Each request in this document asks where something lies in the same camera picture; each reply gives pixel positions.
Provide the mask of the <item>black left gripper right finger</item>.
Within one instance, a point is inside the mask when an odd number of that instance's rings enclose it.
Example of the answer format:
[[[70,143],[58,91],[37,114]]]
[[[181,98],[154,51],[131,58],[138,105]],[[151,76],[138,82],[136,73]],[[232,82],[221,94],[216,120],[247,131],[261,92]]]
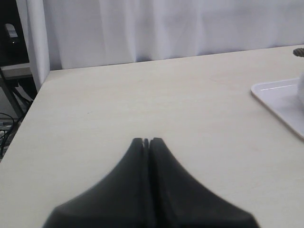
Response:
[[[148,161],[157,227],[259,227],[252,214],[217,196],[189,174],[163,139],[150,141]]]

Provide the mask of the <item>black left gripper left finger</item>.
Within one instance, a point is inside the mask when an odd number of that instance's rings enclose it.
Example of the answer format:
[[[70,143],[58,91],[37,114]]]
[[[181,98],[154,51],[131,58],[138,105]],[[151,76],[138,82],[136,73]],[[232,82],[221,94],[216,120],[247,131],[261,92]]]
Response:
[[[134,138],[119,163],[95,186],[57,206],[46,228],[150,228],[148,140]]]

